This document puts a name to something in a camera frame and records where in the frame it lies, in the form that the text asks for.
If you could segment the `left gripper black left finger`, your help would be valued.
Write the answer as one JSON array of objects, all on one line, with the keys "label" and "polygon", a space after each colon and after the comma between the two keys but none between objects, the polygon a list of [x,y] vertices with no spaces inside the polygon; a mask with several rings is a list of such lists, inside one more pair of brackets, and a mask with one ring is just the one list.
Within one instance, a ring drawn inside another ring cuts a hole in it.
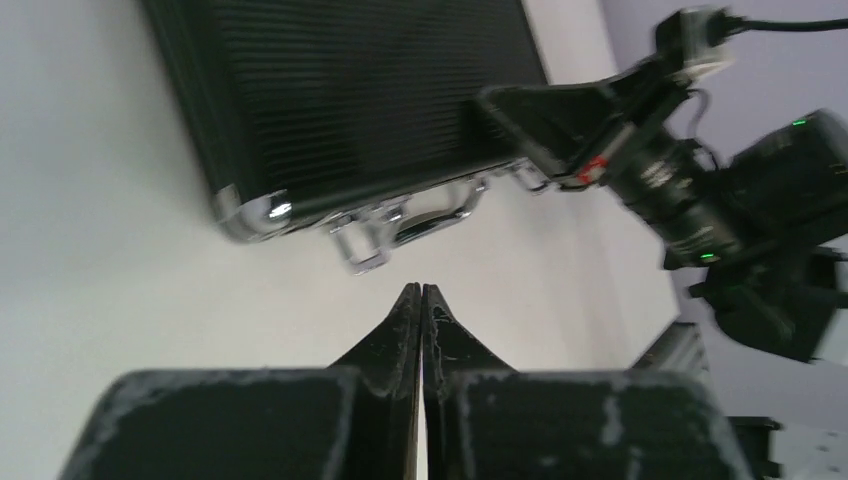
[{"label": "left gripper black left finger", "polygon": [[323,368],[159,369],[103,392],[63,479],[412,479],[422,288]]}]

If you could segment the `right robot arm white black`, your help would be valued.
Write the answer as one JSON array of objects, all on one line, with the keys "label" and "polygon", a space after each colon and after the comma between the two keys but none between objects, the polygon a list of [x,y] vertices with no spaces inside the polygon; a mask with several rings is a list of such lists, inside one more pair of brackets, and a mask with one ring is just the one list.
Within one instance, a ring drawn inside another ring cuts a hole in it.
[{"label": "right robot arm white black", "polygon": [[732,340],[813,360],[847,292],[847,129],[819,109],[773,131],[727,166],[666,119],[693,93],[657,58],[573,85],[496,86],[478,104],[549,181],[568,192],[608,189],[662,241],[663,266],[702,268],[690,296]]}]

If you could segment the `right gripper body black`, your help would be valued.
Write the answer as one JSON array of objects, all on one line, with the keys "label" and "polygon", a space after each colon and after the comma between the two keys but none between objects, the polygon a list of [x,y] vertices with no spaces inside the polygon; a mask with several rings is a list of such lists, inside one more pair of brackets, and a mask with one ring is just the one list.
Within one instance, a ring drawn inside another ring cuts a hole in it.
[{"label": "right gripper body black", "polygon": [[591,83],[565,86],[566,112],[580,141],[563,157],[565,191],[583,191],[623,169],[614,164],[662,129],[688,98],[689,80],[659,59],[647,59],[622,73]]}]

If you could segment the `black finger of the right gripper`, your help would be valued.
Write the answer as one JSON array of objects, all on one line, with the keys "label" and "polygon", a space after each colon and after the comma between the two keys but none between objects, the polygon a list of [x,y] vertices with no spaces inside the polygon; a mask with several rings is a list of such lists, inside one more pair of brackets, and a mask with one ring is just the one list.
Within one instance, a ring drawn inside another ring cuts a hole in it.
[{"label": "black finger of the right gripper", "polygon": [[603,83],[488,87],[476,96],[487,120],[548,179],[579,183],[615,123],[617,94]]}]

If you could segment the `black aluminium poker case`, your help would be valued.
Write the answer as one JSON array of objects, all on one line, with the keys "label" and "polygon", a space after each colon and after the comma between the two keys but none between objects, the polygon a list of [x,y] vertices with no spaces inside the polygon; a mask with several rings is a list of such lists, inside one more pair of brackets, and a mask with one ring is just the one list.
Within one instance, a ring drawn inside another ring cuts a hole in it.
[{"label": "black aluminium poker case", "polygon": [[490,86],[548,82],[520,1],[144,1],[217,222],[325,228],[356,273],[521,166]]}]

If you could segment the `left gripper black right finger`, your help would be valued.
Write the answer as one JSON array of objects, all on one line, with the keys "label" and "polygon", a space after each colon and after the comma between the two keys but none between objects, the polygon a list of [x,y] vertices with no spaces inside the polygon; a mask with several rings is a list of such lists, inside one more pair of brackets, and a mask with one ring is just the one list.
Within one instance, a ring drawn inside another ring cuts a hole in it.
[{"label": "left gripper black right finger", "polygon": [[421,307],[432,479],[749,479],[711,393],[669,371],[518,371],[452,314]]}]

